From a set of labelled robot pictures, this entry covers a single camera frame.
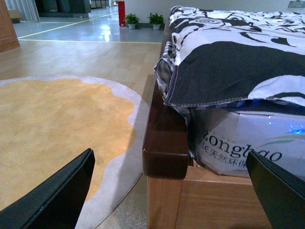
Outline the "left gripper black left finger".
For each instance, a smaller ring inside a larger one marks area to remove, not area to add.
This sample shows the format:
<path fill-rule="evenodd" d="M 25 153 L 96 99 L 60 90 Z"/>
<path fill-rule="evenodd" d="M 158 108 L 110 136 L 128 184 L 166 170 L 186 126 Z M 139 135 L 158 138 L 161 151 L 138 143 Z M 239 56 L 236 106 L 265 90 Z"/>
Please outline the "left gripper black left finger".
<path fill-rule="evenodd" d="M 0 212 L 2 229 L 73 229 L 95 164 L 90 148 Z"/>

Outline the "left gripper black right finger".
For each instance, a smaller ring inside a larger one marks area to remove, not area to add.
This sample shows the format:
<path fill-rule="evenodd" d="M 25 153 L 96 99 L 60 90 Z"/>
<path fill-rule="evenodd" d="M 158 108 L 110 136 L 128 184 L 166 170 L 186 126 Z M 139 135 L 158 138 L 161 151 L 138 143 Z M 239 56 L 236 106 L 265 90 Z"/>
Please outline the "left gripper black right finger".
<path fill-rule="evenodd" d="M 255 151 L 246 167 L 255 193 L 274 229 L 305 227 L 305 181 Z"/>

